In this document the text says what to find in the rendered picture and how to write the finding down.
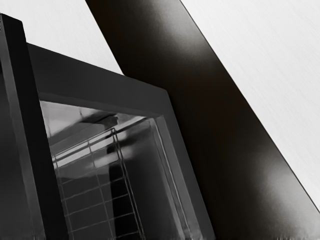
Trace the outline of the black oven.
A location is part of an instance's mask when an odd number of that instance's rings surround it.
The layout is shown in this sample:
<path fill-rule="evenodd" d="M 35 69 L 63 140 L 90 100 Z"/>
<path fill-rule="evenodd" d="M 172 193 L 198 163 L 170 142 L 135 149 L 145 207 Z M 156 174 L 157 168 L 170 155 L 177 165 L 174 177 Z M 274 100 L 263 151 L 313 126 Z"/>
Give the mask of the black oven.
<path fill-rule="evenodd" d="M 86 0 L 121 74 L 29 46 L 42 100 L 141 116 L 121 141 L 148 239 L 320 240 L 320 212 L 181 0 Z"/>

